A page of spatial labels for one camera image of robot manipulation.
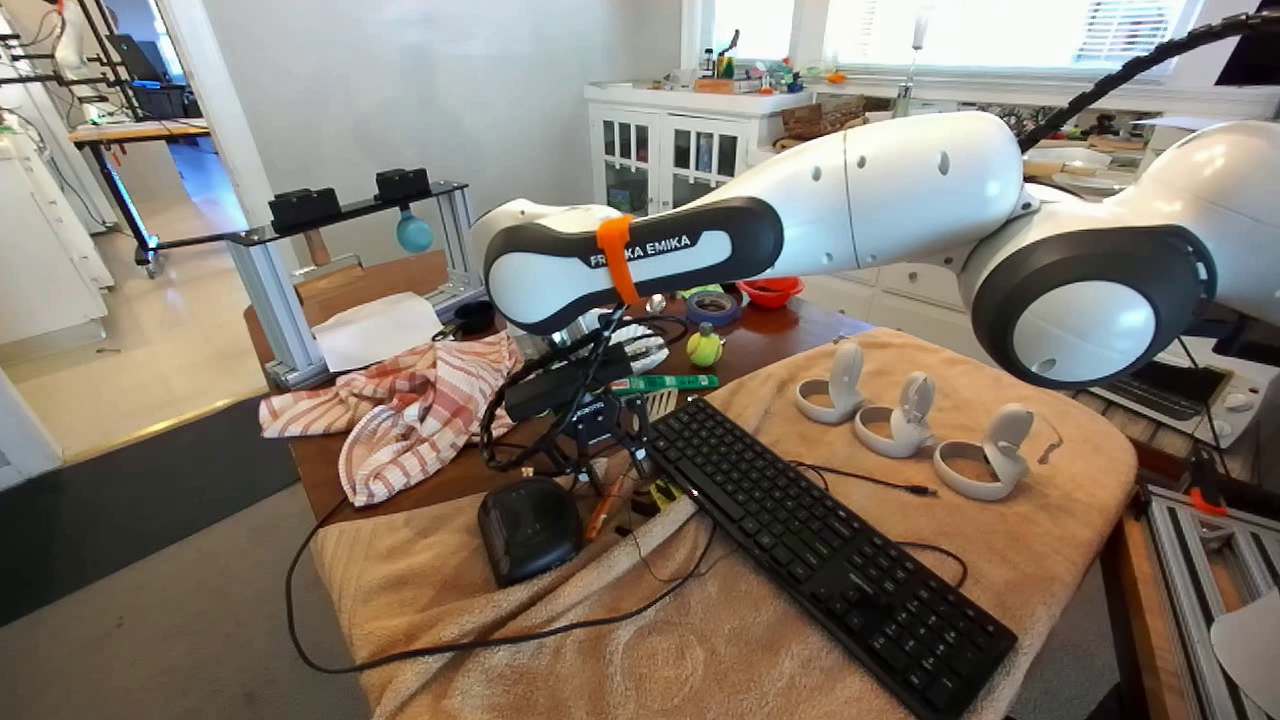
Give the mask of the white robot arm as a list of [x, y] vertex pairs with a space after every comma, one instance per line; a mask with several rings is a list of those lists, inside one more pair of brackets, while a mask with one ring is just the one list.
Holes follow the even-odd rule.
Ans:
[[1280, 320], [1280, 125], [1199, 127], [1095, 205], [1034, 184], [1025, 151], [994, 112], [871, 120], [658, 217], [495, 217], [483, 288], [549, 337], [696, 285], [943, 263], [979, 346], [1047, 386], [1147, 365], [1214, 302]]

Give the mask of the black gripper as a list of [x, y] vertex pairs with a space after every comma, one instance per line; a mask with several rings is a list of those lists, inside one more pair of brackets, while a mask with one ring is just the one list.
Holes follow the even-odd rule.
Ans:
[[[562, 459], [562, 441], [570, 424], [591, 406], [614, 379], [636, 376], [624, 350], [614, 343], [614, 332], [624, 322], [603, 322], [584, 332], [572, 343], [549, 346], [539, 359], [525, 365], [513, 379], [500, 382], [493, 410], [509, 415], [519, 429], [517, 451], [495, 451], [495, 468], [519, 468], [531, 459]], [[624, 442], [636, 489], [658, 478], [651, 454], [640, 441]], [[608, 459], [580, 459], [575, 484], [584, 517], [596, 517], [608, 489]]]

